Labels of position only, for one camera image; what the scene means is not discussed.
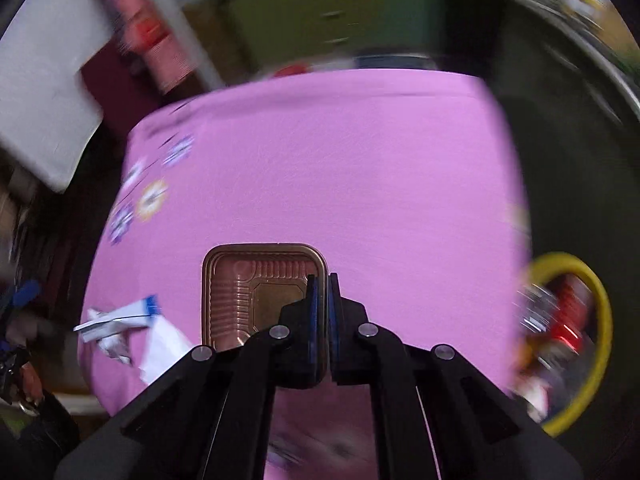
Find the brown square plastic tray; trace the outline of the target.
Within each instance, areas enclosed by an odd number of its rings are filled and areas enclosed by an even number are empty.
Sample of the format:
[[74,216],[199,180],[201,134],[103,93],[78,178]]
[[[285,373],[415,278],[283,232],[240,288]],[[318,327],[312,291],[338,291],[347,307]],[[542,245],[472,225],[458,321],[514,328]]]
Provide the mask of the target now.
[[326,287],[326,260],[305,244],[227,244],[202,264],[202,343],[221,352],[242,346],[302,300],[307,282]]

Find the white paper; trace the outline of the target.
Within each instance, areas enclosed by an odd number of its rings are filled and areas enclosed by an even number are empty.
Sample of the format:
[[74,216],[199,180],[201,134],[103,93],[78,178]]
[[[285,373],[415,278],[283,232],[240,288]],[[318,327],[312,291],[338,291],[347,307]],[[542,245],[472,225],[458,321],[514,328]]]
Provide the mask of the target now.
[[193,348],[192,342],[163,315],[157,315],[146,337],[140,379],[151,385]]

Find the white torn paper scrap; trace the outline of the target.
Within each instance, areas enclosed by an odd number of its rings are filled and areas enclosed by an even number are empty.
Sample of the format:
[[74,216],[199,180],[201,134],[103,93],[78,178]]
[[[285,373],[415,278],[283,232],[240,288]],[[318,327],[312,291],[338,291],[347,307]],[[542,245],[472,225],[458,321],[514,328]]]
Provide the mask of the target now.
[[151,327],[159,314],[157,296],[147,296],[110,312],[90,309],[88,320],[75,326],[74,332],[84,344],[94,342],[110,359],[131,365],[127,334]]

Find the black bin with yellow rim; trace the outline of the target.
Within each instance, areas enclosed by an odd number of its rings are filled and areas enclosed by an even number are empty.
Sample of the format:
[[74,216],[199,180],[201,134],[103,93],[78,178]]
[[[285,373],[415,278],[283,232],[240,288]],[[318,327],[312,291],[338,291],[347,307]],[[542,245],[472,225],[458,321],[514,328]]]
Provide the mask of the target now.
[[516,312],[509,391],[557,437],[585,414],[602,384],[613,345],[610,298],[582,260],[548,252],[529,263]]

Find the green kitchen cabinets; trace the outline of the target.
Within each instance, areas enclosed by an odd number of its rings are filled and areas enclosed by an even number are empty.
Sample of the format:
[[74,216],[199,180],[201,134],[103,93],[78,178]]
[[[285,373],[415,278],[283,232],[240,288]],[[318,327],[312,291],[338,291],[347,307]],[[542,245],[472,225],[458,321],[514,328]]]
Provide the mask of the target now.
[[439,48],[444,0],[226,0],[258,67],[300,58]]

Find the pink floral tablecloth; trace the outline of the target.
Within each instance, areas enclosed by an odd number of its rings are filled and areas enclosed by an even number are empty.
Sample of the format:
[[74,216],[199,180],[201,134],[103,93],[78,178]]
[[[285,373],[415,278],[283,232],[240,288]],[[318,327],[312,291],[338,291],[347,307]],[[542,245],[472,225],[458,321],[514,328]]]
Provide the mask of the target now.
[[[529,256],[518,160],[484,82],[427,70],[271,78],[168,106],[131,131],[87,309],[156,295],[193,348],[151,385],[79,355],[108,423],[61,479],[527,479],[534,433],[503,393]],[[318,375],[306,304],[242,346],[202,343],[202,264],[227,244],[305,244],[326,260]],[[328,343],[342,298],[341,378]]]

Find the white curtain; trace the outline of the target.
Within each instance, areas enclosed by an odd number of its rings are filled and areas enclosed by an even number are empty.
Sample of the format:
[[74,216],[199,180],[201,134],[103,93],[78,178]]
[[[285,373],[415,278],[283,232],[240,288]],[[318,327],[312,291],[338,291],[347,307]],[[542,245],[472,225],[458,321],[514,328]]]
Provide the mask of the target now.
[[102,122],[79,71],[111,36],[98,0],[25,0],[1,36],[1,146],[54,192]]

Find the pink apron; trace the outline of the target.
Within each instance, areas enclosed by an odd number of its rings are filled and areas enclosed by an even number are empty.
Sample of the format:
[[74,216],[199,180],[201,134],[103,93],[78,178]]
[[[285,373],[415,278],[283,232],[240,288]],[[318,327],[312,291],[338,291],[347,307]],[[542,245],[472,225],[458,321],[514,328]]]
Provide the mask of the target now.
[[140,58],[160,92],[171,92],[189,78],[192,63],[152,0],[103,1],[120,45]]

